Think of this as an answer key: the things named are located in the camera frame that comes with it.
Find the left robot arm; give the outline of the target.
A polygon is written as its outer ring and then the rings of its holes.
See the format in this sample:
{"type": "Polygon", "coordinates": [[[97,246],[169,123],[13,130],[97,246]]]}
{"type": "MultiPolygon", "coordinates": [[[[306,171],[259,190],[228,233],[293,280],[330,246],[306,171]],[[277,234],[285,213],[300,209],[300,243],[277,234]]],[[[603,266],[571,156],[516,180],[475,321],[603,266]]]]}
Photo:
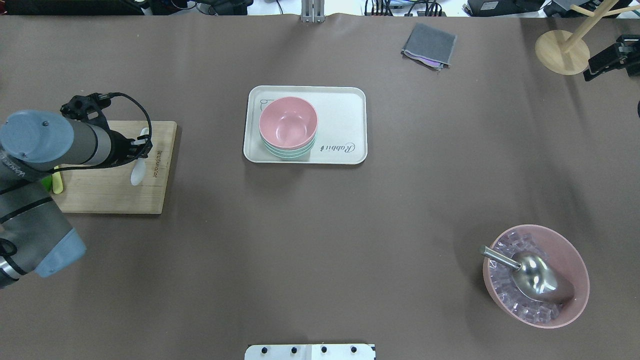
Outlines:
{"type": "Polygon", "coordinates": [[[1,287],[35,272],[42,278],[86,253],[43,181],[63,171],[124,166],[147,157],[149,121],[137,138],[110,129],[100,116],[84,119],[33,109],[1,126],[1,287]]]}

